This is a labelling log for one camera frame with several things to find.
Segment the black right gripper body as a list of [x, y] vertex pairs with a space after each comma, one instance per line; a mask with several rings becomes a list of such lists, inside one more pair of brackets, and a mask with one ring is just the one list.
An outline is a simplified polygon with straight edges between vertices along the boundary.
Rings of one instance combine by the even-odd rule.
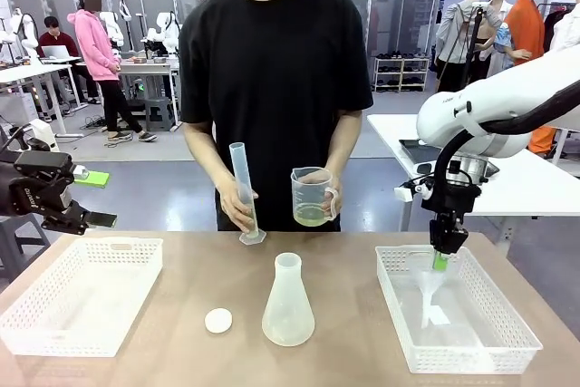
[[460, 224], [480, 196], [480, 187], [475, 184], [437, 183], [435, 178], [426, 178], [423, 182], [430, 190], [430, 197], [424, 198], [421, 206], [430, 212], [453, 217]]

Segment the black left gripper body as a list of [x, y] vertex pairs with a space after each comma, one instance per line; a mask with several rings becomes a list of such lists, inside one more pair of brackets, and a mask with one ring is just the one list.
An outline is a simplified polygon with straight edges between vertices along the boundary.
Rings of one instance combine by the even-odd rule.
[[63, 214], [72, 204], [68, 186], [73, 175], [45, 173], [34, 177], [20, 173], [12, 164], [1, 164], [1, 216], [36, 213], [45, 217]]

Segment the person's left hand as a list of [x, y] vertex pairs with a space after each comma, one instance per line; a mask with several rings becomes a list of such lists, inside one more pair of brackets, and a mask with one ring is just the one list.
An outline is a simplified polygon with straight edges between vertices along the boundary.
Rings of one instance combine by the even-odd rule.
[[335, 220], [343, 205], [343, 187], [341, 181], [331, 176], [328, 185], [324, 189], [323, 211], [328, 220]]

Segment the person's right hand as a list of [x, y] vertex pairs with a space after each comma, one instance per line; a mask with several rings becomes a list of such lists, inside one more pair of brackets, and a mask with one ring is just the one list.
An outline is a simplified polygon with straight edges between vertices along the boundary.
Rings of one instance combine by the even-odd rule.
[[225, 176], [217, 184], [217, 192], [220, 196], [220, 206], [230, 221], [244, 233], [253, 232], [255, 222], [252, 207], [240, 200], [236, 180], [232, 176]]

